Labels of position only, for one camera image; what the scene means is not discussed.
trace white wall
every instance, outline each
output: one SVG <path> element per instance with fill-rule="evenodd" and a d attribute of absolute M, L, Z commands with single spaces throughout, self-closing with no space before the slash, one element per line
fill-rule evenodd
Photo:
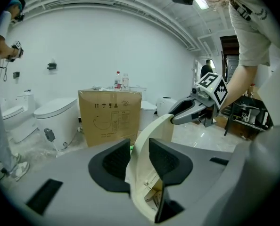
<path fill-rule="evenodd" d="M 19 40 L 22 59 L 1 77 L 1 96 L 13 101 L 32 89 L 37 106 L 57 97 L 77 97 L 77 90 L 112 86 L 116 71 L 128 73 L 130 86 L 147 87 L 148 101 L 179 99 L 189 94 L 194 56 L 172 34 L 124 13 L 75 9 L 52 12 L 24 21 L 7 37 Z M 55 59 L 56 71 L 47 64 Z M 18 80 L 12 78 L 20 71 Z"/>

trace white floor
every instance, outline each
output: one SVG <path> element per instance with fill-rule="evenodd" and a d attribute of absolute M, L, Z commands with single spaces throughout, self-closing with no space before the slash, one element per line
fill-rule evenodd
<path fill-rule="evenodd" d="M 215 125 L 208 128 L 205 128 L 201 124 L 196 125 L 194 123 L 174 126 L 173 142 L 182 145 L 208 150 L 233 152 L 235 146 L 243 141 L 242 138 L 229 133 L 227 136 L 224 136 L 224 129 Z M 28 161 L 31 165 L 28 173 L 21 178 L 21 181 L 27 178 L 28 174 L 35 173 L 42 169 L 56 157 L 86 147 L 87 144 L 84 135 L 80 132 L 77 132 L 72 143 L 59 153 L 46 144 L 38 130 L 33 132 L 21 143 L 16 144 L 13 140 L 10 140 L 12 153 L 20 153 L 22 155 L 22 161 Z M 17 182 L 9 177 L 3 178 L 0 184 L 6 190 L 12 190 L 13 187 L 18 185 Z"/>

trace shelf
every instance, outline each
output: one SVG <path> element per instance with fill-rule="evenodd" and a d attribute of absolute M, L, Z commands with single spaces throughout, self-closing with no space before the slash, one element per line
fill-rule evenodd
<path fill-rule="evenodd" d="M 250 124 L 250 123 L 247 123 L 247 122 L 238 121 L 238 120 L 236 120 L 236 119 L 232 119 L 232 121 L 238 122 L 238 123 L 240 123 L 240 124 L 243 124 L 243 125 L 245 125 L 245 126 L 252 127 L 252 128 L 254 128 L 254 129 L 257 129 L 257 130 L 260 130 L 260 131 L 265 131 L 263 128 L 258 127 L 258 126 L 255 126 L 255 125 Z"/>

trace man's arm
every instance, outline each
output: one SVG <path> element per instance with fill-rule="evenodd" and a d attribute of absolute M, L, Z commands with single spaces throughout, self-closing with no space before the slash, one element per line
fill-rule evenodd
<path fill-rule="evenodd" d="M 228 95 L 221 109 L 229 106 L 245 93 L 245 91 L 254 81 L 257 68 L 258 66 L 242 65 L 239 65 L 236 68 L 230 82 L 227 85 Z"/>
<path fill-rule="evenodd" d="M 10 48 L 6 42 L 5 38 L 0 35 L 0 57 L 1 58 L 8 58 L 17 56 L 18 49 Z"/>

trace toilet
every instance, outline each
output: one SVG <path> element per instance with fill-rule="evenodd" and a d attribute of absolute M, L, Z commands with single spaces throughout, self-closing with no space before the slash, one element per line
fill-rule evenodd
<path fill-rule="evenodd" d="M 35 111 L 34 95 L 24 92 L 16 97 L 16 106 L 2 113 L 5 129 L 9 131 L 15 143 L 19 143 L 37 129 L 33 116 Z"/>
<path fill-rule="evenodd" d="M 40 133 L 52 149 L 65 149 L 79 127 L 76 98 L 52 100 L 38 108 L 34 116 Z"/>
<path fill-rule="evenodd" d="M 146 101 L 147 88 L 136 86 L 130 87 L 130 90 L 141 92 L 142 94 L 139 130 L 144 130 L 153 121 L 154 113 L 156 112 L 157 107 Z"/>

